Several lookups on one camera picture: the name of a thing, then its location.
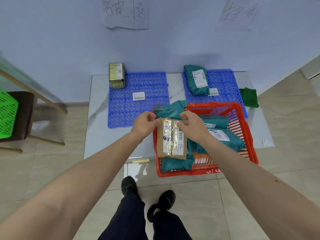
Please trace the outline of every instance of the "small cardboard box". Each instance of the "small cardboard box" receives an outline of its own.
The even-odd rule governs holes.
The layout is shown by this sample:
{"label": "small cardboard box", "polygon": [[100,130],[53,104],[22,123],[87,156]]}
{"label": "small cardboard box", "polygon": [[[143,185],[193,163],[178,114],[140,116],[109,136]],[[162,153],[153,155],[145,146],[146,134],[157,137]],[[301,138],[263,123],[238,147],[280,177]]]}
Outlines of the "small cardboard box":
{"label": "small cardboard box", "polygon": [[125,78],[123,63],[109,63],[109,82],[111,88],[125,88]]}
{"label": "small cardboard box", "polygon": [[157,126],[157,155],[187,159],[187,137],[177,127],[178,120],[160,118]]}

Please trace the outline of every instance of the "chair leg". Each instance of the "chair leg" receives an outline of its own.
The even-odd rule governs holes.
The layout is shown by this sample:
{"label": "chair leg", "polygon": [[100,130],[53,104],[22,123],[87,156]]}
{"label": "chair leg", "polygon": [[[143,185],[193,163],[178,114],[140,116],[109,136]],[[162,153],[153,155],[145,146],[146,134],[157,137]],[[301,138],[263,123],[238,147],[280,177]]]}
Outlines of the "chair leg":
{"label": "chair leg", "polygon": [[21,149],[13,149],[13,148],[6,148],[6,147],[0,147],[0,151],[11,151],[16,153],[22,153]]}
{"label": "chair leg", "polygon": [[26,139],[27,140],[46,142],[46,143],[50,143],[50,144],[57,145],[57,146],[62,146],[62,147],[65,145],[63,142],[54,141],[54,140],[48,140],[48,139],[44,139],[44,138],[37,137],[37,136],[32,136],[32,135],[28,135],[26,137]]}

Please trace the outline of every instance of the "black sneaker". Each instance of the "black sneaker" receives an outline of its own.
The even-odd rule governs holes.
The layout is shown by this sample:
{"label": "black sneaker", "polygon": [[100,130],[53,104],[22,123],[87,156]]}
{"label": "black sneaker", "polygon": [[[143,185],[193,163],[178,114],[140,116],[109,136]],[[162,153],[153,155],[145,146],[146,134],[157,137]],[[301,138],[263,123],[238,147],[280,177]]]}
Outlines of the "black sneaker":
{"label": "black sneaker", "polygon": [[121,182],[121,191],[124,196],[130,193],[134,193],[136,196],[140,198],[138,195],[138,187],[136,181],[134,181],[133,177],[127,176]]}
{"label": "black sneaker", "polygon": [[166,192],[162,193],[162,195],[159,197],[158,204],[153,204],[149,208],[146,214],[148,221],[153,222],[153,214],[157,208],[161,211],[170,210],[174,205],[175,200],[176,200],[176,194],[172,190],[167,190]]}

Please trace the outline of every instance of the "red plastic basket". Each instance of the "red plastic basket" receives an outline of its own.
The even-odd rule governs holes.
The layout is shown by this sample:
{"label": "red plastic basket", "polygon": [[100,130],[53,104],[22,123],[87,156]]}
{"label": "red plastic basket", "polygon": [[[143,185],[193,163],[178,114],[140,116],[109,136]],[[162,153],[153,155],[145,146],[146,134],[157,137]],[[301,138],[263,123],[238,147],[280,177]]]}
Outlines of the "red plastic basket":
{"label": "red plastic basket", "polygon": [[[250,161],[258,164],[258,157],[254,150],[252,135],[245,120],[242,106],[239,103],[188,103],[185,110],[190,110],[199,116],[226,116],[230,118],[228,128],[245,142],[245,147],[238,153]],[[157,155],[157,128],[153,131],[153,146],[155,152],[155,163],[159,177],[171,177],[178,175],[200,175],[208,173],[221,173],[215,163],[201,163],[195,161],[190,170],[172,170],[161,172],[162,159]]]}

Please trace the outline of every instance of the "blue plastic grid mat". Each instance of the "blue plastic grid mat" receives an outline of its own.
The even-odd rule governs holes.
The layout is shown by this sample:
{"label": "blue plastic grid mat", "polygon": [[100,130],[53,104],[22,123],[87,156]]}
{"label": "blue plastic grid mat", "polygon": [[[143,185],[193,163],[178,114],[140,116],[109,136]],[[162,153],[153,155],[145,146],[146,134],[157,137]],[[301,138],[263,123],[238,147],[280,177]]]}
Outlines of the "blue plastic grid mat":
{"label": "blue plastic grid mat", "polygon": [[[144,92],[145,100],[133,100],[132,93]],[[156,105],[170,104],[165,72],[133,72],[125,76],[125,88],[109,86],[108,127],[133,126],[144,111],[152,112]]]}
{"label": "blue plastic grid mat", "polygon": [[188,103],[207,103],[207,102],[238,102],[242,105],[244,117],[247,119],[248,114],[243,103],[236,78],[232,70],[208,70],[208,86],[209,88],[217,88],[219,95],[193,95],[188,87],[186,74],[182,73],[183,86],[186,93]]}

